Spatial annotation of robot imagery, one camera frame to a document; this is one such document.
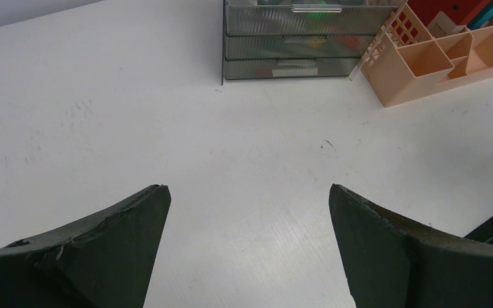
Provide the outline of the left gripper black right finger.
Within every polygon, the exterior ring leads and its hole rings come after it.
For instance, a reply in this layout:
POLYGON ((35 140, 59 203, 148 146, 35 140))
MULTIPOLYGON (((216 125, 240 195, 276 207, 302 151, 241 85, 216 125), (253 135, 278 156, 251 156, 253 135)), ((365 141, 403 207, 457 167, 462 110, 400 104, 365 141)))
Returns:
POLYGON ((493 307, 493 244, 424 225, 338 184, 329 212, 357 307, 493 307))

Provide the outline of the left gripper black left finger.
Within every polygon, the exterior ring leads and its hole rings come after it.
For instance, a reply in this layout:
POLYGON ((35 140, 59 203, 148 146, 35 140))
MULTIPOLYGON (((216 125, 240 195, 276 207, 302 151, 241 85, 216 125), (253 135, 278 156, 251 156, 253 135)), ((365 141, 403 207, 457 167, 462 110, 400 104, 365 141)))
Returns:
POLYGON ((151 185, 0 248, 0 307, 142 307, 170 205, 151 185))

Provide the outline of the clear grey drawer box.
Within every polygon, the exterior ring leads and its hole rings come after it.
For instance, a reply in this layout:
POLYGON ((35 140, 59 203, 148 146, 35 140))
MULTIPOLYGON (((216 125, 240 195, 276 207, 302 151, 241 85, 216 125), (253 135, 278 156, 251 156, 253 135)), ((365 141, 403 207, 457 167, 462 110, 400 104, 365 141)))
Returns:
POLYGON ((223 1, 224 81, 350 76, 404 1, 223 1))

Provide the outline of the teal notebook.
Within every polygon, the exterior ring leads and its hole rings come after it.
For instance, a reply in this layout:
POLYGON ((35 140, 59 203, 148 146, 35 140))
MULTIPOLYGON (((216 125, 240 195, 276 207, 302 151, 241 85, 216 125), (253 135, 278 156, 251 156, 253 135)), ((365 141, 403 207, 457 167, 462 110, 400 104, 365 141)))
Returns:
POLYGON ((467 24, 470 30, 481 28, 493 16, 493 0, 489 1, 483 9, 467 24))

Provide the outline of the red folder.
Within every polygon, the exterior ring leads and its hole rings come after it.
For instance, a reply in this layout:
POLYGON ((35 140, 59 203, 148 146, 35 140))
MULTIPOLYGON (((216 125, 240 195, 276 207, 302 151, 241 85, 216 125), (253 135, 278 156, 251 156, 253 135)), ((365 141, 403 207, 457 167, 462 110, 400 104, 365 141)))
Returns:
POLYGON ((435 38, 463 31, 490 0, 409 0, 408 6, 435 38))

